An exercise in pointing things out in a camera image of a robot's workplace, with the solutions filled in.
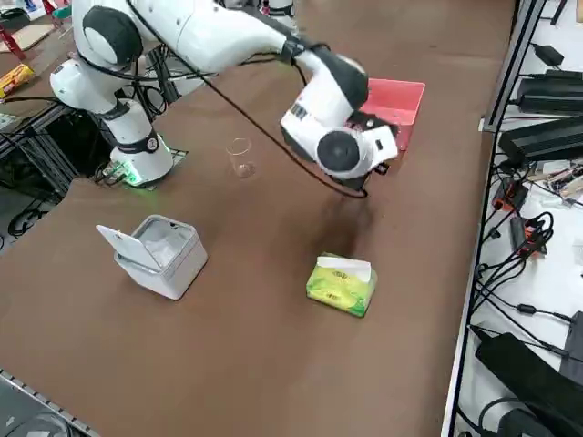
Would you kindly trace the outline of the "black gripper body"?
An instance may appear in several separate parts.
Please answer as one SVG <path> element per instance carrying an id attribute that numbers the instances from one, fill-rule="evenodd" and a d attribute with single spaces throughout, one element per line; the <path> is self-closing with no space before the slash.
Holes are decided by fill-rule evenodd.
<path id="1" fill-rule="evenodd" d="M 389 123 L 375 114 L 363 111 L 355 111 L 351 115 L 350 127 L 358 131 L 367 131 L 378 127 L 389 127 L 394 137 L 399 133 L 399 127 L 396 124 Z"/>

